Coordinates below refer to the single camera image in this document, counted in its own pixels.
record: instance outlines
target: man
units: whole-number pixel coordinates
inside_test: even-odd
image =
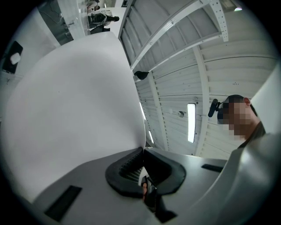
[[[90,29],[92,29],[101,25],[108,26],[112,21],[113,22],[119,21],[119,17],[118,16],[112,17],[109,15],[98,13],[88,16],[88,21],[89,21]]]
[[[220,124],[228,124],[234,135],[245,140],[239,148],[244,148],[254,139],[265,135],[263,124],[250,100],[241,95],[228,96],[218,111],[217,119]]]

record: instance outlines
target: headset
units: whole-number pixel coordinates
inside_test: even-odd
[[[208,113],[208,117],[212,117],[214,115],[214,112],[218,112],[219,106],[222,104],[222,102],[219,102],[216,98],[212,101],[209,113]]]

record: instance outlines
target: white wall panel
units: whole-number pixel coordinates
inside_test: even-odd
[[[188,17],[201,37],[218,32],[218,29],[203,9],[198,9]]]
[[[184,18],[177,24],[177,27],[180,28],[180,35],[184,37],[185,41],[190,38],[196,39],[199,35],[202,35],[201,33],[204,33],[204,26],[201,27],[202,24],[200,24],[201,17],[206,15],[203,14],[190,15],[191,20]],[[212,15],[212,11],[207,14],[213,20],[213,23],[205,29],[213,29],[212,26],[217,27],[218,24],[214,21],[216,17]],[[248,11],[228,12],[225,13],[225,18],[229,41],[224,42],[221,37],[200,45],[208,76],[208,107],[210,107],[213,99],[217,98],[222,102],[231,94],[253,98],[276,64],[276,50],[263,27]],[[190,25],[197,24],[194,29],[198,32],[184,29],[186,25],[184,21],[189,22]],[[182,45],[180,38],[171,38],[171,40],[173,40],[174,46]],[[145,55],[139,63],[140,66],[137,66],[135,70],[149,68],[152,60],[155,63],[163,57],[165,50],[161,47],[161,43],[153,45],[151,51],[148,51],[148,53],[151,52],[152,56],[150,60],[147,60]],[[186,50],[176,55],[153,69],[152,73],[161,104],[169,151],[194,154],[200,138],[202,116],[207,115],[202,115],[202,87],[193,51]],[[145,81],[142,82],[143,84],[137,84],[140,98],[147,105],[153,106],[149,86],[145,85]],[[196,102],[198,102],[196,105],[195,131],[197,135],[195,136],[195,142],[190,143],[187,141],[187,115],[185,114],[184,118],[180,118],[177,112],[186,112],[187,103],[195,102],[194,97],[197,97]],[[149,110],[151,115],[148,121],[151,120],[151,123],[149,123],[156,128],[153,130],[155,132],[153,135],[159,136],[159,139],[161,139],[161,130],[156,122],[156,110],[154,112],[151,109]],[[227,127],[217,124],[215,113],[212,118],[208,118],[206,137],[198,155],[206,158],[228,159],[231,152],[242,142],[238,137],[233,136]]]
[[[146,121],[145,121],[146,138],[150,139],[148,134],[148,131],[150,131],[154,143],[159,148],[165,149],[160,123],[156,112],[156,106],[154,103],[154,99],[152,96],[148,79],[144,79],[139,82],[136,82],[136,87],[146,117]]]
[[[111,32],[69,42],[39,60],[10,97],[1,125],[3,155],[21,194],[32,202],[84,162],[144,147],[138,101]]]
[[[271,74],[277,53],[263,27],[246,10],[225,14],[229,41],[218,38],[200,45],[209,81],[210,102],[231,94],[252,98]],[[243,141],[209,118],[199,156],[228,159]]]

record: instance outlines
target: black trim piece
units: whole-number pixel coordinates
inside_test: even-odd
[[[166,209],[165,204],[161,196],[156,196],[156,212],[155,216],[161,223],[165,223],[170,219],[173,219],[177,216],[173,211]]]
[[[105,171],[105,179],[120,195],[142,198],[142,187],[126,178],[127,173],[141,167],[143,167],[143,149],[139,147],[136,151],[112,163]]]
[[[74,200],[79,195],[82,188],[70,186],[45,212],[47,216],[59,222]]]
[[[186,171],[181,164],[146,149],[144,150],[144,167],[160,196],[175,193],[186,176]]]
[[[210,170],[210,171],[219,172],[219,173],[223,170],[223,167],[213,166],[213,165],[210,165],[210,164],[204,164],[203,166],[201,166],[201,168],[207,169],[207,170]]]

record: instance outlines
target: person in doorway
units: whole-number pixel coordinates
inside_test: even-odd
[[[219,124],[228,124],[229,130],[244,140],[239,148],[244,148],[253,140],[265,135],[263,124],[250,100],[241,95],[228,96],[222,103],[217,119]]]
[[[87,2],[87,12],[91,14],[93,11],[99,10],[101,7],[98,5],[99,0],[92,0]]]
[[[119,17],[108,16],[102,13],[93,14],[88,16],[90,28],[98,27],[100,25],[108,26],[111,22],[119,21]]]

